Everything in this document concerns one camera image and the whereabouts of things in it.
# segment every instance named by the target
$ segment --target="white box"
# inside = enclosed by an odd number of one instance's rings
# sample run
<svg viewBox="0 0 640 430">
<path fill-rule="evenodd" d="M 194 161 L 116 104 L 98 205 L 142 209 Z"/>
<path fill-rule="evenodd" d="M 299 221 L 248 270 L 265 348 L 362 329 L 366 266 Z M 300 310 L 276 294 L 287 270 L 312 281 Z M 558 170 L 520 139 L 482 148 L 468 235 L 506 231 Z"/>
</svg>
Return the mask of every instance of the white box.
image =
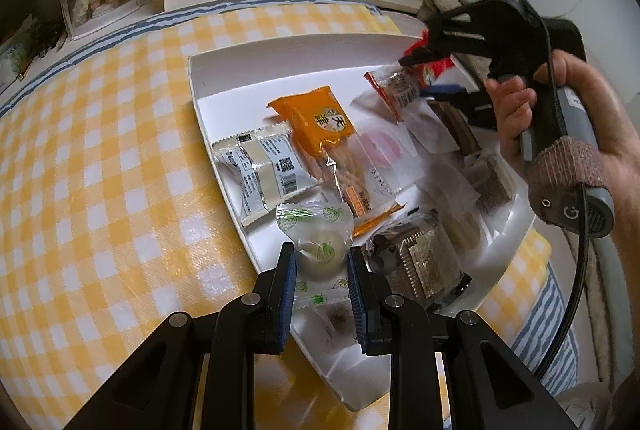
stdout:
<svg viewBox="0 0 640 430">
<path fill-rule="evenodd" d="M 193 106 L 211 165 L 242 244 L 258 273 L 276 266 L 283 242 L 288 242 L 275 214 L 244 228 L 239 222 L 242 190 L 226 169 L 216 163 L 211 145 L 228 136 L 278 121 L 267 103 L 281 96 L 307 92 L 329 85 L 351 121 L 358 123 L 370 112 L 353 100 L 373 90 L 364 73 L 380 65 L 395 63 L 415 37 L 393 34 L 316 34 L 292 36 L 238 44 L 189 58 L 189 78 Z M 479 137 L 483 147 L 496 144 L 496 137 Z M 500 280 L 534 214 L 527 201 L 524 182 L 518 183 L 513 211 L 504 234 L 483 244 L 463 262 L 472 282 L 446 314 L 477 308 Z M 297 198 L 299 202 L 322 200 L 320 191 Z M 420 204 L 420 193 L 411 187 L 398 195 L 407 204 L 396 217 Z M 354 241 L 360 246 L 369 234 Z M 360 410 L 389 391 L 390 356 L 369 357 L 356 343 L 334 353 L 318 353 L 314 348 L 313 321 L 294 311 L 291 335 L 314 370 L 350 410 Z"/>
</svg>

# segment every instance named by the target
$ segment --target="power button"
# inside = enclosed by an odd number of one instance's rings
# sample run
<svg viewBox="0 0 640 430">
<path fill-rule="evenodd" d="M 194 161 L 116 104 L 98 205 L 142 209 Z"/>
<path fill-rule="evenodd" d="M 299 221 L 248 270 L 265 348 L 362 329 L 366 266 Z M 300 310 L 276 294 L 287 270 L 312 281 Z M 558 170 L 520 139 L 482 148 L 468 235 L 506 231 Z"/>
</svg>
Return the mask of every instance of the power button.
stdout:
<svg viewBox="0 0 640 430">
<path fill-rule="evenodd" d="M 575 220 L 578 218 L 578 210 L 574 206 L 565 206 L 564 210 L 562 210 L 564 216 L 569 220 Z"/>
</svg>

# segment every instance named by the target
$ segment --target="clear plastic wrapper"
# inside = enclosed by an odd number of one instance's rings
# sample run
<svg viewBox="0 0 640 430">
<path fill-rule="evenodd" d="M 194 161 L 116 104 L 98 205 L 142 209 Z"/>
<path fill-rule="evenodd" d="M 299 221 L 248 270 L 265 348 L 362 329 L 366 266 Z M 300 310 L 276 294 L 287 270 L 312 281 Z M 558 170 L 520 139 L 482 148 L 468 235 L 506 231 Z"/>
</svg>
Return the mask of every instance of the clear plastic wrapper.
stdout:
<svg viewBox="0 0 640 430">
<path fill-rule="evenodd" d="M 397 121 L 403 122 L 415 139 L 429 152 L 455 152 L 458 144 L 429 103 L 420 98 L 427 87 L 410 70 L 398 64 L 369 71 L 365 78 Z"/>
<path fill-rule="evenodd" d="M 348 288 L 297 294 L 294 309 L 306 315 L 307 337 L 312 345 L 328 352 L 344 349 L 356 341 L 356 327 Z"/>
<path fill-rule="evenodd" d="M 460 147 L 465 166 L 471 166 L 481 156 L 482 149 L 462 113 L 449 103 L 431 100 L 430 107 Z"/>
<path fill-rule="evenodd" d="M 402 120 L 402 109 L 420 96 L 419 80 L 399 64 L 382 66 L 364 77 L 398 121 Z"/>
<path fill-rule="evenodd" d="M 455 152 L 460 147 L 427 100 L 415 100 L 401 111 L 402 122 L 418 143 L 432 154 Z"/>
<path fill-rule="evenodd" d="M 393 191 L 329 87 L 285 96 L 269 106 L 291 122 L 295 139 L 315 160 L 329 201 L 346 202 L 356 226 L 388 217 L 394 208 Z"/>
<path fill-rule="evenodd" d="M 370 118 L 359 122 L 356 129 L 361 145 L 394 193 L 426 176 L 428 163 L 418 155 L 404 124 Z"/>
<path fill-rule="evenodd" d="M 367 253 L 369 267 L 385 275 L 393 293 L 425 308 L 450 302 L 470 281 L 435 210 L 380 227 L 367 241 Z"/>
<path fill-rule="evenodd" d="M 344 271 L 353 232 L 347 204 L 279 204 L 276 220 L 294 244 L 302 278 L 322 282 Z"/>
<path fill-rule="evenodd" d="M 481 225 L 482 220 L 476 209 L 456 217 L 447 212 L 441 212 L 440 220 L 458 255 L 467 254 L 482 244 L 484 231 Z"/>
<path fill-rule="evenodd" d="M 428 176 L 417 183 L 433 199 L 438 211 L 460 217 L 475 206 L 480 194 L 452 164 L 432 161 Z"/>
<path fill-rule="evenodd" d="M 476 205 L 487 227 L 494 234 L 502 233 L 516 195 L 516 185 L 504 163 L 495 155 L 487 155 L 463 169 L 462 174 L 479 194 Z"/>
<path fill-rule="evenodd" d="M 278 204 L 319 184 L 303 165 L 287 123 L 257 128 L 213 144 L 214 157 L 242 185 L 241 223 L 248 226 Z"/>
</svg>

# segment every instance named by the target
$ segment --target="chocolate wafer package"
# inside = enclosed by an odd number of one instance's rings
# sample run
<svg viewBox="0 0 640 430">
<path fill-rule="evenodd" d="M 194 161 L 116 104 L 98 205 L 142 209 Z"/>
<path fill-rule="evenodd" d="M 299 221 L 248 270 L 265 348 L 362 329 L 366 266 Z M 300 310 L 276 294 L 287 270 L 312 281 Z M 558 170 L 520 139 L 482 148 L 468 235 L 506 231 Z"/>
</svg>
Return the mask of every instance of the chocolate wafer package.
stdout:
<svg viewBox="0 0 640 430">
<path fill-rule="evenodd" d="M 450 303 L 470 282 L 435 210 L 380 227 L 366 249 L 369 267 L 385 275 L 391 291 L 425 308 Z"/>
</svg>

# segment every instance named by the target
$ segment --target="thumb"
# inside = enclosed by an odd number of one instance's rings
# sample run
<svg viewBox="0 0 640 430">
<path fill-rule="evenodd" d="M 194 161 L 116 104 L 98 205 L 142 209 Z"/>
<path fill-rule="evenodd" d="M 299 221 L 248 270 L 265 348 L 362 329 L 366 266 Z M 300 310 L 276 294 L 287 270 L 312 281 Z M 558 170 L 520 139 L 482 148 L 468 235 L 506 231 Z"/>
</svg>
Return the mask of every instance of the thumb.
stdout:
<svg viewBox="0 0 640 430">
<path fill-rule="evenodd" d="M 601 137 L 637 135 L 616 92 L 594 67 L 559 49 L 553 51 L 552 59 L 556 84 L 568 84 L 577 91 L 599 141 Z M 548 83 L 546 64 L 538 68 L 533 78 Z"/>
</svg>

